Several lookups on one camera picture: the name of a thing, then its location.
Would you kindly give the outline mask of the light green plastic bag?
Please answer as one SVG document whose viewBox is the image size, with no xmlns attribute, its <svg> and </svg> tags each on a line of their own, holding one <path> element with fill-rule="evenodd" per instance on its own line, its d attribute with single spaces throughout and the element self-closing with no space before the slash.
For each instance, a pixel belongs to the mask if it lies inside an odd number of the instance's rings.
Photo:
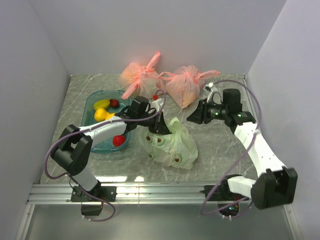
<svg viewBox="0 0 320 240">
<path fill-rule="evenodd" d="M 166 167 L 191 170 L 198 157 L 195 139 L 177 117 L 168 124 L 171 134 L 159 135 L 148 128 L 139 132 L 139 142 L 148 156 Z"/>
</svg>

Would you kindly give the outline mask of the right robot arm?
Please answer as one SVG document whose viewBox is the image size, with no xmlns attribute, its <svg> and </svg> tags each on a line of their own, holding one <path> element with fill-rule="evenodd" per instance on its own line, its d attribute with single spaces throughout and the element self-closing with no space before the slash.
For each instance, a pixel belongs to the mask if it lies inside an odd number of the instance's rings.
<svg viewBox="0 0 320 240">
<path fill-rule="evenodd" d="M 207 98 L 199 101 L 187 121 L 196 124 L 223 121 L 247 150 L 257 173 L 256 180 L 236 174 L 225 176 L 216 186 L 221 196 L 226 200 L 236 195 L 246 197 L 260 210 L 291 204 L 298 173 L 294 168 L 286 167 L 272 151 L 253 115 L 243 110 L 240 91 L 236 88 L 224 89 L 221 103 L 216 103 L 213 97 L 218 89 L 209 85 L 204 89 L 208 92 Z"/>
</svg>

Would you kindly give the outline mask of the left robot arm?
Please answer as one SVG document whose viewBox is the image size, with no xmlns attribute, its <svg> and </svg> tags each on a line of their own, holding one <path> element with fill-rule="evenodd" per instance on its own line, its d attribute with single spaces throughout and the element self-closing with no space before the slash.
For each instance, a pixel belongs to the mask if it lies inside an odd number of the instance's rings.
<svg viewBox="0 0 320 240">
<path fill-rule="evenodd" d="M 91 152 L 112 153 L 123 149 L 127 143 L 119 143 L 116 138 L 126 138 L 137 126 L 146 127 L 153 134 L 169 135 L 163 107 L 163 104 L 152 107 L 147 98 L 137 96 L 130 105 L 106 120 L 82 127 L 68 125 L 49 150 L 49 155 L 78 185 L 75 194 L 84 195 L 88 201 L 113 201 L 115 194 L 105 193 L 88 168 Z"/>
</svg>

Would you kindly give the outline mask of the right pink tied bag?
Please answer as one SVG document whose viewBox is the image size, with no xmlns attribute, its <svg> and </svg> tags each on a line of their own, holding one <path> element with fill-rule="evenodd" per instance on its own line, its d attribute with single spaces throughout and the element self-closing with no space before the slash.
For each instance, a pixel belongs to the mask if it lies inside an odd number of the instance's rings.
<svg viewBox="0 0 320 240">
<path fill-rule="evenodd" d="M 202 72 L 195 65 L 181 66 L 174 72 L 161 72 L 156 86 L 169 94 L 176 104 L 184 109 L 199 98 L 206 79 L 219 75 L 220 72 L 217 70 Z"/>
</svg>

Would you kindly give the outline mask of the pink tied bag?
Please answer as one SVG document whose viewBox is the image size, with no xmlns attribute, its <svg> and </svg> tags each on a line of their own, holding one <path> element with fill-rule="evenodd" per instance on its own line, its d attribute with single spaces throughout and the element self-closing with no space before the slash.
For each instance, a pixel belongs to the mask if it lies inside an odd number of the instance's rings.
<svg viewBox="0 0 320 240">
<path fill-rule="evenodd" d="M 169 94 L 176 104 L 184 109 L 199 98 L 206 79 L 219 75 L 220 72 L 217 70 L 202 72 L 195 65 L 181 66 L 174 72 L 161 72 L 156 86 Z"/>
<path fill-rule="evenodd" d="M 147 65 L 141 65 L 138 62 L 131 62 L 120 74 L 119 84 L 124 90 L 122 99 L 135 98 L 142 96 L 151 99 L 156 91 L 164 90 L 164 83 L 159 79 L 159 74 L 155 65 L 161 56 L 156 52 Z"/>
</svg>

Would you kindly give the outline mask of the left pink tied bag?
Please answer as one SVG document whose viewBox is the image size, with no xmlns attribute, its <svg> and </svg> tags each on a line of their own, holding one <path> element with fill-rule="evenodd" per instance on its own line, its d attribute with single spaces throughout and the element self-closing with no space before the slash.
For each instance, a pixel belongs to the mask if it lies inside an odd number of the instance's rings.
<svg viewBox="0 0 320 240">
<path fill-rule="evenodd" d="M 124 90 L 122 99 L 135 98 L 142 96 L 151 99 L 156 91 L 164 90 L 164 83 L 159 79 L 159 74 L 155 65 L 161 56 L 156 52 L 147 65 L 141 65 L 138 62 L 131 62 L 120 74 L 119 84 Z"/>
</svg>

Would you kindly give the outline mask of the dark red fake fig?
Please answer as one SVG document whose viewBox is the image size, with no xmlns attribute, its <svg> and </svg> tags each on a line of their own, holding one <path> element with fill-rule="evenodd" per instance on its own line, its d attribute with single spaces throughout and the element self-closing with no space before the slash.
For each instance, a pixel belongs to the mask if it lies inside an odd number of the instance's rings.
<svg viewBox="0 0 320 240">
<path fill-rule="evenodd" d="M 120 103 L 117 99 L 110 99 L 109 106 L 113 109 L 117 109 L 120 106 Z"/>
</svg>

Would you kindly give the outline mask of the yellow fake starfruit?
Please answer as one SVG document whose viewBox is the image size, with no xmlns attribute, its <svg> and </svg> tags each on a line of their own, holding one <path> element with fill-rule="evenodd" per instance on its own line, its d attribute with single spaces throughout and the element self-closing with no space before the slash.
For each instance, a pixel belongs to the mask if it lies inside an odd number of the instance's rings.
<svg viewBox="0 0 320 240">
<path fill-rule="evenodd" d="M 102 99 L 94 103 L 93 108 L 95 110 L 98 109 L 107 109 L 110 106 L 110 100 L 109 99 Z"/>
</svg>

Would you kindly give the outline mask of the aluminium mounting rail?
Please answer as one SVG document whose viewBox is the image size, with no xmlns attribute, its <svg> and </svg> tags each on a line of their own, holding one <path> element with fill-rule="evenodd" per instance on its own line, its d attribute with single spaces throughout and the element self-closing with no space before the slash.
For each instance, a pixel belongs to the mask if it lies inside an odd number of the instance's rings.
<svg viewBox="0 0 320 240">
<path fill-rule="evenodd" d="M 203 182 L 117 183 L 116 214 L 104 222 L 80 215 L 67 184 L 35 184 L 18 240 L 301 240 L 291 205 L 246 209 L 234 219 L 202 216 Z"/>
</svg>

